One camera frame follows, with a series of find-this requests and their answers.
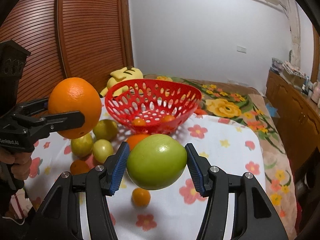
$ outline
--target yellow plush toy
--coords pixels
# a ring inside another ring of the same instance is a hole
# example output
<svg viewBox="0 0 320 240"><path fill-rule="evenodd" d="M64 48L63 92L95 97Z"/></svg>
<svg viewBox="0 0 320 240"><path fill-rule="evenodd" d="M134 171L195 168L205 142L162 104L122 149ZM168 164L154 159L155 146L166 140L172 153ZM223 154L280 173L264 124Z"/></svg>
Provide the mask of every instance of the yellow plush toy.
<svg viewBox="0 0 320 240"><path fill-rule="evenodd" d="M111 78L108 80L107 87L101 91L100 97L103 98L106 96L108 90L113 87L115 84L118 84L119 82L130 80L130 79L142 79L143 74L142 72L137 68L131 68L128 69L127 67L124 67L119 70L115 70L110 73ZM113 93L114 97L117 97L121 95L123 92L128 91L128 86L124 86L118 90L116 90Z"/></svg>

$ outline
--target human hand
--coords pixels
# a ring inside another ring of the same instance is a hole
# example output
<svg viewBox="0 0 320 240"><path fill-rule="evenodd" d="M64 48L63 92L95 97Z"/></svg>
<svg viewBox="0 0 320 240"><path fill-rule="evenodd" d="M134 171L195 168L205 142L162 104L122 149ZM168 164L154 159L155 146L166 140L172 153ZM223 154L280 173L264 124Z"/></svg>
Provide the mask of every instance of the human hand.
<svg viewBox="0 0 320 240"><path fill-rule="evenodd" d="M13 164L11 172L16 179L25 180L30 174L31 154L16 152L10 154L7 150L0 147L0 162Z"/></svg>

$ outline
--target light switch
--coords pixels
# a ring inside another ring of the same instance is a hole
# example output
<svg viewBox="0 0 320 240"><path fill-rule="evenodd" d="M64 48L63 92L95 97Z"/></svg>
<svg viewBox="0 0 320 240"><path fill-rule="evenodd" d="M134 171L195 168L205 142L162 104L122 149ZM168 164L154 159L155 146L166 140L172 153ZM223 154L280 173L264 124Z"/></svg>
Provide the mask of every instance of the light switch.
<svg viewBox="0 0 320 240"><path fill-rule="evenodd" d="M237 46L237 51L238 52L242 52L242 53L247 53L247 48L241 47L241 46Z"/></svg>

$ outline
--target red fruit bowl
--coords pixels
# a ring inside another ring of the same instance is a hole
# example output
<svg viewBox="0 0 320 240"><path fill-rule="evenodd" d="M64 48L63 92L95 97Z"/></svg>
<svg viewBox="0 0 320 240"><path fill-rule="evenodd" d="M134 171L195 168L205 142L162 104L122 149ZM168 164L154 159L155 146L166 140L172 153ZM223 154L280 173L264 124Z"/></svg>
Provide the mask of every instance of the red fruit bowl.
<svg viewBox="0 0 320 240"><path fill-rule="evenodd" d="M118 97L113 93L126 87ZM134 133L170 134L183 124L197 109L201 92L189 85L154 79L132 79L114 85L105 96L108 113ZM163 122L172 115L174 120ZM133 125L141 118L144 126Z"/></svg>

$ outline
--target metal screw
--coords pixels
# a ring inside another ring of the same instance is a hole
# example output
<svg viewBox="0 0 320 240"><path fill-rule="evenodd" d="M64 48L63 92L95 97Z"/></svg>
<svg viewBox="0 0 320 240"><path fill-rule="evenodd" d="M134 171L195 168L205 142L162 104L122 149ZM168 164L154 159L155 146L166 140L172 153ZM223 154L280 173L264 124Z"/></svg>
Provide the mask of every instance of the metal screw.
<svg viewBox="0 0 320 240"><path fill-rule="evenodd" d="M95 169L96 169L96 171L103 171L104 166L103 166L103 165L97 165L97 166L95 167Z"/></svg>
<svg viewBox="0 0 320 240"><path fill-rule="evenodd" d="M245 173L245 176L246 176L248 179L252 179L252 178L253 178L253 175L252 175L252 173L250 173L250 172L246 172L246 173Z"/></svg>
<svg viewBox="0 0 320 240"><path fill-rule="evenodd" d="M219 171L219 168L218 168L217 166L212 166L212 167L210 168L210 171L216 173L216 172Z"/></svg>
<svg viewBox="0 0 320 240"><path fill-rule="evenodd" d="M64 171L64 172L61 174L61 177L65 179L65 178L69 177L69 175L70 175L69 172Z"/></svg>

